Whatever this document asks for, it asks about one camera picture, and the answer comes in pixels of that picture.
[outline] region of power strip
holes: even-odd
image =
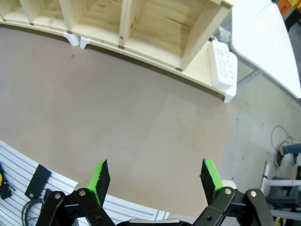
[[[237,57],[226,44],[212,41],[208,47],[212,85],[229,89],[237,83]]]

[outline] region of shoe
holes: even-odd
[[[284,155],[282,155],[279,151],[279,147],[277,148],[277,151],[275,153],[275,159],[274,159],[274,164],[276,167],[279,167],[281,165],[281,161],[283,159]]]
[[[298,156],[299,154],[292,154],[292,165],[296,165],[296,163],[297,163],[297,156]]]

